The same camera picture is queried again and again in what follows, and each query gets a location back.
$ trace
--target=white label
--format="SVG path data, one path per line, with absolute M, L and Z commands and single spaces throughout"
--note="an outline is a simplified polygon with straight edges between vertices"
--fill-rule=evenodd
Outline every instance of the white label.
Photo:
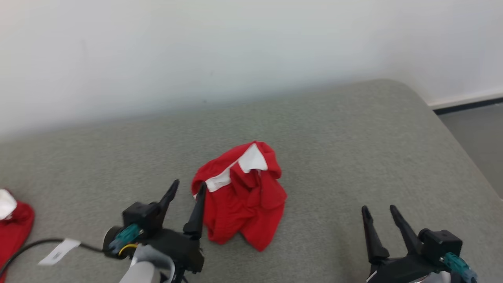
M 374 275 L 377 273 L 377 270 L 374 271 L 374 273 L 372 273 L 368 278 L 367 278 L 367 282 L 372 279 L 372 277 L 374 277 Z
M 72 239 L 64 239 L 55 249 L 52 250 L 38 265 L 55 265 L 60 261 L 71 249 L 80 245 L 80 241 Z

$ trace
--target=yellow wire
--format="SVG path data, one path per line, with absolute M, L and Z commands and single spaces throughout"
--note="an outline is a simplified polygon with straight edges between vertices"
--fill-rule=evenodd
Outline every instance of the yellow wire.
M 128 244 L 128 245 L 125 245 L 120 251 L 119 251 L 119 256 L 121 256 L 121 253 L 126 249 L 126 248 L 137 248 L 138 245 L 137 244 Z

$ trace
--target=black cable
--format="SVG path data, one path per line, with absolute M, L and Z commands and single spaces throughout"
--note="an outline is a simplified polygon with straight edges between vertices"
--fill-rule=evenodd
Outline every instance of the black cable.
M 0 278 L 3 276 L 3 274 L 5 273 L 5 271 L 7 270 L 7 267 L 22 253 L 24 253 L 25 251 L 27 251 L 28 249 L 30 248 L 33 248 L 35 246 L 38 246 L 40 244 L 45 244 L 45 243 L 61 243 L 63 242 L 64 239 L 63 238 L 49 238 L 49 239 L 42 239 L 42 240 L 38 240 L 38 241 L 35 241 L 33 243 L 30 243 L 24 247 L 22 247 L 21 249 L 19 249 L 19 251 L 17 251 L 15 254 L 13 254 L 8 260 L 7 262 L 2 266 L 2 269 L 0 269 Z M 91 245 L 88 245 L 88 244 L 85 244 L 85 243 L 81 243 L 79 245 L 79 247 L 82 247 L 84 249 L 88 249 L 90 251 L 94 251 L 94 252 L 99 252 L 99 253 L 104 253 L 105 251 L 100 249 L 100 248 L 96 248 L 96 247 L 93 247 Z

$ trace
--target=red cloth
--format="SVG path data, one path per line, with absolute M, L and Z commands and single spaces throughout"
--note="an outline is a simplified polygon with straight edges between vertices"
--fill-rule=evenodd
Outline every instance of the red cloth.
M 260 141 L 232 148 L 201 167 L 192 181 L 192 194 L 206 182 L 204 224 L 209 239 L 224 244 L 240 231 L 263 251 L 285 208 L 287 195 L 277 181 L 280 177 L 273 149 Z
M 7 260 L 17 252 L 26 238 L 30 234 L 33 226 L 35 213 L 26 203 L 18 201 L 18 206 L 12 212 L 12 217 L 0 220 L 0 266 L 3 266 Z M 6 273 L 0 278 L 0 283 L 4 283 Z

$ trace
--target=gray upholstery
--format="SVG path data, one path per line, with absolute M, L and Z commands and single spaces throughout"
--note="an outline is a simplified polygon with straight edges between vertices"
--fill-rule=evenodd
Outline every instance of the gray upholstery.
M 387 80 L 324 94 L 260 101 L 39 135 L 0 146 L 0 184 L 36 211 L 29 241 L 63 236 L 100 245 L 121 211 L 181 187 L 164 225 L 182 229 L 196 170 L 233 146 L 267 142 L 288 193 L 274 240 L 262 253 L 241 235 L 202 240 L 197 282 L 364 282 L 369 274 L 361 206 L 391 256 L 405 246 L 395 204 L 416 232 L 447 229 L 480 282 L 503 277 L 503 204 L 435 114 L 407 86 Z M 83 249 L 37 266 L 54 245 L 22 255 L 7 283 L 118 282 L 129 262 Z

